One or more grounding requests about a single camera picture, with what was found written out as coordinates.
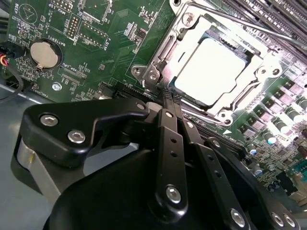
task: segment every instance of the chip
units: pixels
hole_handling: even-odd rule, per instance
[[[288,159],[286,159],[286,160],[283,161],[283,164],[285,164],[285,165],[290,165],[291,163],[292,163],[292,161],[290,161],[290,160],[288,160]]]
[[[285,151],[285,150],[280,150],[277,154],[279,155],[279,156],[283,156],[283,155],[285,155],[287,153],[287,151]]]

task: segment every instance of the black cable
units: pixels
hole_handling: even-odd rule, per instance
[[[11,74],[17,79],[18,81],[18,88],[9,96],[1,98],[0,99],[0,104],[5,103],[10,101],[11,99],[13,99],[14,97],[16,97],[19,93],[21,93],[21,91],[24,89],[24,81],[23,79],[20,77],[18,71],[14,70],[12,67],[7,66],[6,69],[11,72]]]

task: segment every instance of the cable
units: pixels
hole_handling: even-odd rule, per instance
[[[227,13],[223,13],[223,12],[220,12],[220,11],[218,11],[218,10],[215,10],[215,9],[212,9],[212,8],[209,8],[209,7],[206,7],[206,6],[203,6],[203,5],[194,3],[194,2],[191,2],[189,5],[190,5],[190,6],[195,6],[195,7],[201,8],[201,9],[207,11],[207,12],[210,12],[210,13],[216,14],[216,15],[218,15],[218,16],[221,16],[221,17],[223,17],[223,18],[227,18],[227,19],[229,19],[229,20],[232,20],[232,21],[234,21],[234,22],[237,22],[237,23],[246,25],[246,26],[248,26],[248,27],[250,27],[250,28],[254,28],[254,29],[256,29],[256,30],[259,30],[259,31],[264,32],[264,33],[266,33],[266,34],[269,34],[269,35],[271,35],[271,36],[280,38],[280,39],[282,39],[282,40],[284,40],[284,41],[286,41],[286,42],[289,42],[289,43],[291,43],[291,44],[293,44],[293,45],[295,45],[295,46],[298,46],[298,47],[300,47],[300,48],[303,49],[303,50],[307,50],[307,46],[306,46],[305,44],[303,44],[303,43],[301,43],[301,42],[299,42],[299,41],[296,41],[295,39],[290,38],[290,37],[288,37],[288,36],[279,34],[279,33],[277,33],[277,32],[268,30],[268,29],[266,29],[266,28],[264,28],[264,27],[261,27],[261,26],[255,25],[255,24],[253,24],[253,23],[249,23],[249,22],[246,22],[246,21],[241,20],[241,19],[239,19],[239,18],[236,18],[236,17],[234,17],[234,16],[231,16],[231,15],[229,15],[229,14],[227,14]]]
[[[1,63],[1,65],[3,65],[3,66],[8,66],[8,61],[7,61],[5,58],[6,58],[6,55],[2,55],[2,56],[0,57],[0,63]]]
[[[13,76],[17,79],[18,81],[18,88],[9,96],[1,98],[0,99],[0,104],[5,103],[10,101],[11,99],[13,99],[14,97],[16,97],[19,93],[21,93],[21,91],[24,89],[24,81],[23,79],[20,77],[18,71],[14,70],[12,67],[7,66],[6,69],[11,72],[11,74],[13,74]]]

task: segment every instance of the green circuit board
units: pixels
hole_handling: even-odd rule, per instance
[[[99,84],[134,89],[134,63],[147,64],[175,15],[166,0],[14,0],[8,40],[27,48],[47,38],[63,52],[60,66],[37,72],[29,58],[10,60],[34,91],[55,102],[91,100]],[[61,91],[52,83],[59,82]]]
[[[230,7],[230,0],[208,2],[220,11],[237,16],[237,11]],[[174,19],[169,0],[13,0],[8,40],[29,49],[35,41],[47,38],[61,48],[63,62],[42,72],[31,62],[29,52],[9,62],[24,79],[34,83],[34,92],[55,102],[97,99],[102,82],[110,86],[120,82],[142,93],[143,88],[130,68],[134,64],[148,64]],[[248,32],[269,46],[261,33]],[[255,158],[263,169],[259,180],[265,185],[276,180],[275,176],[283,170],[290,172],[302,161],[296,151],[298,145],[307,147],[300,135],[300,131],[307,128],[306,121],[293,125],[290,135],[278,136],[274,145],[268,145],[262,137],[266,126],[252,138],[240,131],[252,116],[256,116],[255,108],[263,107],[263,101],[289,80],[299,82],[302,88],[307,84],[303,76],[306,65],[295,56],[282,52],[281,65],[284,73],[277,79],[268,79],[251,103],[235,112],[231,126],[212,125],[187,116],[233,143],[241,146],[253,143],[259,152]],[[62,85],[60,91],[52,89],[55,82]],[[304,95],[292,95],[294,103]],[[292,105],[282,107],[285,112]],[[270,165],[274,165],[273,171],[268,169]]]

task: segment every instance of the screw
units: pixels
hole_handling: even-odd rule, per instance
[[[286,221],[287,221],[287,223],[288,224],[290,224],[291,225],[291,227],[295,227],[295,223],[294,223],[294,221],[287,215],[287,214],[284,214],[283,215],[284,217],[285,217],[285,219],[286,219]]]
[[[194,22],[194,14],[192,13],[185,13],[183,16],[182,16],[182,22],[185,26],[187,27],[191,27],[193,26],[193,22]]]
[[[276,213],[272,212],[272,217],[273,217],[273,220],[274,220],[280,227],[283,227],[283,220],[280,219],[280,217],[279,217]]]
[[[137,103],[137,104],[136,104],[136,106],[137,106],[139,109],[142,109],[142,110],[144,110],[144,109],[145,109],[145,106],[144,106],[144,105],[142,105],[142,104]]]
[[[173,186],[169,186],[166,188],[166,195],[170,201],[175,204],[178,204],[181,201],[180,192]]]
[[[158,76],[155,75],[155,74],[150,75],[150,79],[153,80],[153,81],[157,80],[157,78],[158,78]]]
[[[238,226],[240,226],[241,228],[243,228],[245,226],[245,220],[244,220],[243,216],[237,210],[232,208],[230,210],[230,214],[231,214],[232,219],[234,220],[234,222]]]
[[[62,85],[58,82],[54,82],[54,83],[52,83],[52,89],[54,91],[60,91],[62,89]]]
[[[141,74],[141,71],[140,71],[139,68],[135,68],[135,69],[133,70],[133,73],[134,73],[135,75],[139,76],[139,75]]]
[[[272,165],[272,164],[270,164],[270,165],[269,165],[269,170],[270,170],[270,171],[274,171],[274,170],[275,170],[275,166]]]
[[[45,126],[49,126],[49,127],[53,127],[56,126],[58,124],[58,119],[53,116],[53,115],[43,115],[40,118],[40,122],[45,125]]]
[[[221,147],[220,143],[217,142],[217,140],[214,140],[214,141],[213,141],[213,144],[214,144],[216,147],[219,147],[219,148]]]
[[[72,143],[82,144],[85,141],[85,135],[79,130],[72,130],[67,135],[68,139]]]
[[[190,121],[187,122],[187,125],[188,125],[190,128],[193,128],[193,127],[194,127],[194,125],[193,125]]]
[[[171,113],[169,113],[169,112],[166,112],[165,114],[166,114],[168,117],[170,117],[170,118],[173,117],[173,115],[172,115]]]

